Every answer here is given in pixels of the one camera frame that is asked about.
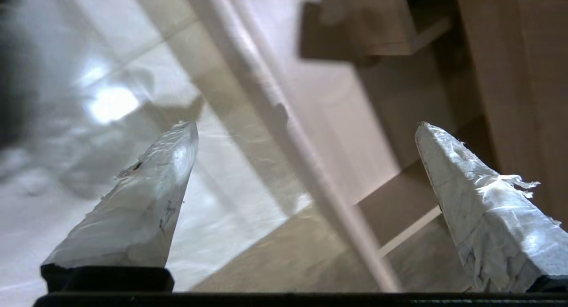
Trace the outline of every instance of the tape-wrapped prong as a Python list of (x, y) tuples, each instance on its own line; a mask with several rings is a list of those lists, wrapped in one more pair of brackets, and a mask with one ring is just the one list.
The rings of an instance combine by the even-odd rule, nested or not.
[(565, 291), (568, 234), (527, 198), (538, 182), (500, 175), (428, 123), (416, 145), (475, 291)]
[(197, 154), (195, 123), (163, 133), (42, 266), (160, 267), (170, 245)]

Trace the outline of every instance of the wooden shelf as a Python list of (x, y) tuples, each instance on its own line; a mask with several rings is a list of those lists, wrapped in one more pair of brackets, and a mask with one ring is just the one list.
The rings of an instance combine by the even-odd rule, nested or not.
[(412, 55), (452, 28), (455, 0), (341, 0), (363, 55)]

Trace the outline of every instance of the blurred object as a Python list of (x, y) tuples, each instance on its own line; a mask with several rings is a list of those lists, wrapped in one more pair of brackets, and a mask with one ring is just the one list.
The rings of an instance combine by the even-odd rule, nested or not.
[(416, 145), (474, 291), (568, 291), (568, 234), (517, 190), (538, 182), (495, 172), (425, 122)]
[(19, 4), (0, 0), (0, 148), (21, 139), (35, 97), (35, 51), (16, 20)]

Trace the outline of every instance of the wooden panel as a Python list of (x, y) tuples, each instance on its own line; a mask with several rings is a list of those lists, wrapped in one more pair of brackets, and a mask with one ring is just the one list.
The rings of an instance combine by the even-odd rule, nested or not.
[[(517, 0), (458, 0), (503, 174), (547, 182)], [(546, 188), (534, 204), (549, 213)]]
[(519, 0), (544, 188), (550, 214), (568, 225), (568, 0)]

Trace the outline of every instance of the tiled floor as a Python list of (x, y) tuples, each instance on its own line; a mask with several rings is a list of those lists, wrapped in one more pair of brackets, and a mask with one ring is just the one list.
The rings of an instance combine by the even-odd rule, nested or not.
[(379, 287), (309, 205), (192, 290), (368, 293)]
[(186, 0), (20, 0), (2, 15), (26, 118), (0, 151), (0, 305), (45, 292), (41, 262), (181, 119), (200, 142), (167, 265), (174, 290), (310, 204)]
[(406, 291), (463, 292), (470, 286), (443, 216), (426, 224), (387, 258)]

